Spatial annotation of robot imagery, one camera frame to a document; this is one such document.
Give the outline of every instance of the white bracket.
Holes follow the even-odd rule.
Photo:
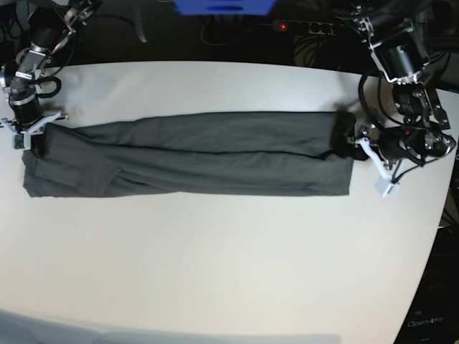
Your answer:
[[[403,164],[403,161],[400,162],[400,165],[396,169],[394,175],[390,175],[386,171],[386,168],[384,167],[384,164],[382,163],[381,159],[379,159],[379,156],[370,147],[369,138],[358,139],[356,141],[356,144],[362,147],[364,152],[370,157],[370,159],[373,161],[373,164],[378,169],[380,177],[378,183],[376,184],[376,189],[378,190],[379,194],[383,197],[387,195],[395,195],[400,188],[400,184],[393,183],[392,180],[394,179],[394,177],[396,177],[395,174],[397,173],[397,171],[402,167],[401,164]]]
[[[20,133],[16,131],[16,128],[13,127],[6,118],[0,119],[0,123],[5,128],[7,128],[12,134],[14,149],[22,149],[25,151],[29,151],[30,149],[32,149],[32,136],[43,134],[45,125],[54,122],[59,117],[61,117],[61,113],[55,113],[54,115],[45,116],[38,120],[35,124],[33,124],[29,129],[23,130]],[[22,141],[21,146],[17,145],[17,142],[19,141]]]

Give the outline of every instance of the cable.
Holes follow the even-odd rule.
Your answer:
[[[37,80],[35,80],[33,82],[33,84],[41,84],[42,82],[48,82],[48,81],[53,81],[53,78],[60,73],[61,70],[63,70],[64,68],[66,68],[66,66],[70,63],[70,61],[72,60],[73,58],[73,54],[75,53],[75,48],[77,46],[77,40],[76,38],[73,39],[73,45],[72,45],[72,51],[70,52],[70,55],[69,57],[65,60],[64,64],[59,67],[58,70],[56,70],[54,73],[52,73],[51,75],[48,75],[47,77],[42,77],[42,78],[39,78]]]
[[[442,220],[443,220],[444,222],[446,222],[447,224],[449,224],[450,226],[452,226],[452,225],[454,224],[453,222],[451,222],[451,220],[447,219],[447,218],[444,217],[443,215],[442,215]]]
[[[386,9],[388,9],[392,5],[392,1],[389,1],[387,4],[379,7],[378,9],[373,9],[371,11],[366,11],[359,14],[351,14],[348,11],[343,11],[341,9],[334,9],[333,13],[335,17],[338,19],[345,19],[345,20],[354,20],[354,19],[362,19],[368,16],[374,16],[375,14],[381,14]]]
[[[312,68],[314,68],[314,65],[316,64],[317,62],[317,57],[319,56],[319,54],[321,53],[321,48],[323,46],[323,42],[324,42],[324,38],[321,37],[318,41],[317,41],[317,47],[316,47],[316,50],[315,52],[313,53],[313,55],[311,56],[311,60],[310,60],[310,66]]]
[[[376,115],[373,113],[372,109],[369,107],[368,103],[366,102],[365,98],[365,91],[364,91],[364,86],[366,79],[368,79],[368,76],[375,72],[376,70],[369,70],[368,72],[364,73],[359,82],[359,100],[361,103],[361,106],[365,112],[365,115],[370,119],[370,121],[374,124],[374,126],[381,132],[383,135],[387,135],[389,137],[394,136],[389,130],[387,130],[378,120]]]
[[[12,105],[12,103],[11,103],[11,96],[8,97],[8,105],[9,105],[9,108],[13,111],[13,113],[15,113],[15,112],[14,112],[13,105]]]
[[[228,43],[212,43],[212,42],[208,42],[205,38],[204,38],[204,33],[206,31],[206,28],[207,28],[207,25],[209,25],[210,21],[212,20],[212,18],[210,18],[207,23],[205,25],[202,26],[202,29],[201,29],[201,40],[202,42],[205,44],[205,45],[209,45],[210,47],[222,47],[224,45],[228,45]]]
[[[318,43],[319,43],[319,40],[316,39],[313,42],[307,44],[307,47],[310,47],[310,49],[305,48],[305,52],[303,56],[303,66],[304,67],[311,67],[311,60],[313,58],[314,52],[317,51],[318,49],[318,46],[317,46]]]
[[[432,61],[430,61],[430,63],[431,63],[431,64],[434,64],[434,63],[440,61],[443,57],[445,57],[445,55],[446,55],[445,52],[440,53],[438,56],[434,57],[434,58],[432,59]]]
[[[398,124],[398,125],[404,125],[403,122],[400,122],[398,120],[395,120],[394,118],[390,117],[387,113],[386,113],[386,110],[383,108],[382,106],[382,101],[381,101],[381,84],[382,84],[382,77],[379,78],[378,80],[378,105],[379,105],[379,109],[381,110],[381,114],[387,118],[388,120],[390,120],[391,122],[395,123],[395,124]]]
[[[454,204],[456,205],[456,209],[459,211],[459,190],[458,190],[458,186],[456,185],[454,176],[451,177],[451,180],[450,180],[450,191],[451,191],[451,196],[454,200]]]
[[[396,176],[397,174],[399,174],[399,169],[402,167],[402,164],[403,164],[403,161],[400,160],[399,163],[397,164],[397,167],[395,168],[393,176]]]
[[[441,78],[443,76],[443,74],[445,74],[446,70],[448,69],[448,65],[450,64],[450,60],[451,60],[451,53],[448,54],[448,58],[446,59],[445,65],[443,66],[443,68],[438,73],[438,78]]]
[[[440,57],[441,55],[445,54],[444,52],[432,52],[429,54],[430,59],[436,59],[437,57]]]
[[[444,212],[446,215],[448,215],[448,217],[450,218],[450,220],[451,220],[452,222],[454,222],[455,224],[458,224],[458,222],[457,222],[456,220],[454,220],[454,217],[448,212],[448,210],[443,209],[443,212]]]
[[[317,53],[317,57],[316,59],[320,59],[320,62],[321,62],[321,65],[322,67],[319,67],[319,65],[317,64],[317,68],[324,68],[326,69],[326,63],[325,63],[325,60],[326,60],[326,54],[325,54],[325,57],[324,57],[324,53],[323,53],[323,50],[324,48],[327,46],[327,44],[329,44],[330,42],[330,35],[327,34],[325,35],[324,37],[322,37],[322,40],[321,40],[321,47],[319,48],[318,50],[318,53]]]
[[[198,16],[198,18],[201,19],[203,25],[206,24],[206,19],[203,16]]]
[[[297,57],[299,54],[301,54],[301,52],[303,52],[306,48],[308,48],[309,46],[311,46],[312,44],[316,43],[318,41],[318,38],[316,37],[305,37],[306,40],[304,39],[299,39],[294,48],[293,48],[293,51],[295,51],[298,46],[304,44],[298,51],[295,52],[295,54],[293,55],[294,57]]]
[[[134,27],[136,28],[137,37],[142,43],[148,43],[148,40],[145,36],[143,30],[143,21],[142,21],[142,9],[140,4],[137,1],[133,1],[134,9]]]
[[[14,36],[12,33],[11,33],[11,29],[13,28],[13,25],[14,23],[16,23],[16,25],[19,27],[19,31],[20,31],[20,34],[19,36]],[[20,38],[23,33],[24,33],[24,28],[22,27],[21,25],[21,22],[19,21],[19,18],[17,16],[17,7],[14,9],[14,12],[13,12],[13,17],[11,18],[11,22],[5,22],[5,27],[2,29],[2,32],[5,30],[6,33],[12,38],[12,39],[18,39]]]
[[[419,167],[424,167],[424,166],[426,166],[427,164],[433,163],[433,162],[438,161],[438,160],[440,160],[440,159],[439,159],[439,158],[435,158],[435,159],[432,159],[432,160],[427,161],[424,165],[416,165],[415,167],[408,168],[405,172],[401,173],[398,177],[393,178],[393,179],[392,179],[392,183],[393,183],[393,184],[397,184],[397,183],[400,182],[400,180],[403,178],[403,176],[405,176],[407,173],[409,173],[409,172],[411,172],[411,171],[413,171],[413,170],[416,170],[416,169],[418,169]]]
[[[118,16],[116,14],[96,14],[95,16],[92,16],[92,18],[117,19],[131,25],[134,29],[136,28],[136,23],[134,23],[132,20],[125,18],[124,16]]]
[[[323,3],[321,0],[316,0],[316,5],[319,11],[323,9]]]
[[[5,42],[6,41],[6,31],[5,31],[5,26],[3,25],[3,23],[0,21],[0,32],[1,32],[1,42]]]
[[[304,7],[306,7],[309,11],[313,11],[313,7],[311,4],[309,4],[309,1],[304,1],[303,2]]]
[[[62,89],[62,82],[60,81],[59,78],[57,77],[47,77],[46,78],[47,82],[53,82],[56,84],[56,88],[54,91],[50,92],[50,93],[39,93],[37,94],[37,97],[40,98],[40,99],[49,99],[49,98],[53,98],[57,95],[57,93],[60,92],[60,90]]]

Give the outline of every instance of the white table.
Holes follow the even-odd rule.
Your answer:
[[[360,78],[213,62],[69,67],[60,77],[53,101],[67,109],[68,125],[335,110],[355,101]],[[459,96],[440,99],[457,137]],[[3,100],[0,112],[9,113]],[[454,161],[452,154],[411,173],[386,199],[374,189],[370,162],[355,164],[349,197],[31,199],[21,153],[4,130],[0,156],[0,309],[177,344],[393,343]]]

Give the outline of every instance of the power strip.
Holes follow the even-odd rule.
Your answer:
[[[322,23],[319,21],[276,19],[271,25],[275,31],[279,32],[288,32],[291,34],[317,34],[321,36],[336,36],[344,30],[351,30],[351,28],[346,25]]]

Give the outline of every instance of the gray trousers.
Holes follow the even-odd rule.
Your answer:
[[[43,153],[24,153],[24,187],[32,197],[347,195],[354,161],[333,142],[354,123],[351,113],[205,113],[51,124]]]

